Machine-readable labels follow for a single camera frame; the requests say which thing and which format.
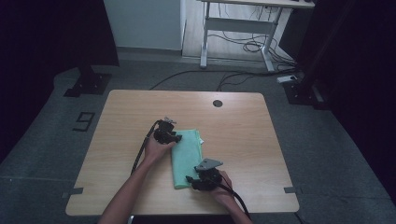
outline person's right arm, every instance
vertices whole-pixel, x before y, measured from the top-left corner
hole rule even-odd
[[[230,177],[224,171],[219,171],[224,177],[221,184],[231,188],[233,186]],[[215,188],[210,191],[210,195],[221,205],[223,205],[230,213],[231,218],[235,224],[252,224],[253,222],[248,218],[245,212],[236,203],[235,197],[228,191],[222,188]]]

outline person's left hand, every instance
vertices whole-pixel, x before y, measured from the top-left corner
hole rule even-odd
[[[143,161],[146,161],[149,164],[155,163],[175,144],[176,142],[161,144],[155,140],[154,134],[152,133],[145,146],[145,159],[143,159]]]

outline black stand base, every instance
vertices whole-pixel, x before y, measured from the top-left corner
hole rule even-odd
[[[73,89],[68,89],[64,97],[79,97],[81,94],[102,95],[111,79],[110,74],[94,73],[90,66],[78,68],[81,75]]]
[[[283,88],[291,105],[312,105],[315,109],[319,110],[329,109],[318,90],[314,91],[311,89],[308,93],[302,93],[304,91],[299,90],[299,83],[290,82],[283,83]]]

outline white wall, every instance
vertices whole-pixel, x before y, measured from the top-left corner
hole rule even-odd
[[[186,0],[105,0],[117,47],[181,50]]]

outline folded green towel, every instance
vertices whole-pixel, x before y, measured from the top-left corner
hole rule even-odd
[[[183,135],[172,148],[172,169],[175,189],[189,188],[186,175],[198,178],[194,166],[202,161],[201,137],[197,130],[177,131]]]

